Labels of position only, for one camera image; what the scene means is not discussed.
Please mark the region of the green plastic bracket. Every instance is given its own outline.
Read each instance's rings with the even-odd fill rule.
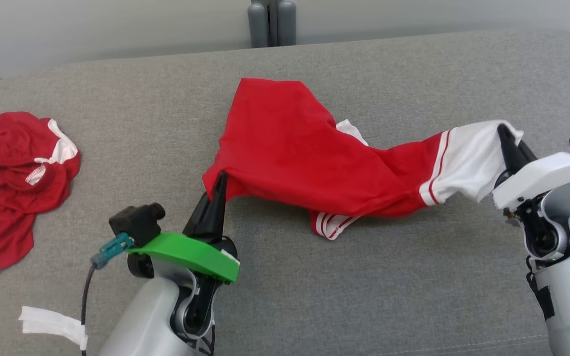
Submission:
[[[172,262],[224,282],[236,282],[239,275],[235,260],[213,246],[176,232],[163,232],[143,247],[130,248],[127,252]]]

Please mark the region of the red garment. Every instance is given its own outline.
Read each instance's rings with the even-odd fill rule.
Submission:
[[[35,215],[63,203],[80,166],[78,149],[56,121],[0,114],[0,269],[32,249]]]
[[[312,230],[335,239],[357,217],[405,216],[457,191],[487,195],[505,167],[499,124],[522,136],[500,120],[375,149],[336,129],[303,83],[242,79],[203,182],[210,194],[226,171],[228,199],[253,195],[308,208]]]

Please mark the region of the black cable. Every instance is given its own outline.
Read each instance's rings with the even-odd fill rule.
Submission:
[[[85,317],[87,314],[87,295],[89,293],[89,283],[91,282],[91,277],[93,276],[95,271],[95,264],[91,264],[91,268],[89,268],[88,278],[85,281],[85,289],[83,289],[83,300],[81,303],[81,325],[85,325]],[[87,356],[86,350],[81,350],[81,356]]]

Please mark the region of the gray fabric tablecloth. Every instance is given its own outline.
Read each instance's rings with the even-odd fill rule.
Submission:
[[[79,354],[65,338],[22,334],[21,307],[78,318],[89,257],[127,205],[158,201],[163,228],[183,227],[242,77],[303,81],[376,148],[506,119],[540,156],[569,149],[570,32],[117,59],[0,81],[0,112],[51,117],[82,152],[71,196],[38,216],[34,249],[0,272],[0,356]],[[242,262],[216,300],[219,356],[549,355],[521,232],[489,199],[360,219],[331,242],[312,234],[304,209],[236,198],[226,233]],[[125,257],[95,275],[90,356],[143,282]]]

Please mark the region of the red and white cloth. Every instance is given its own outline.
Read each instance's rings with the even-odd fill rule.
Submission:
[[[227,198],[253,195],[310,210],[313,232],[335,239],[361,216],[400,217],[461,192],[481,200],[505,164],[497,127],[479,122],[382,150],[331,114],[300,82],[242,79],[212,167]]]
[[[36,214],[67,198],[81,155],[52,119],[0,114],[0,270],[34,246]]]

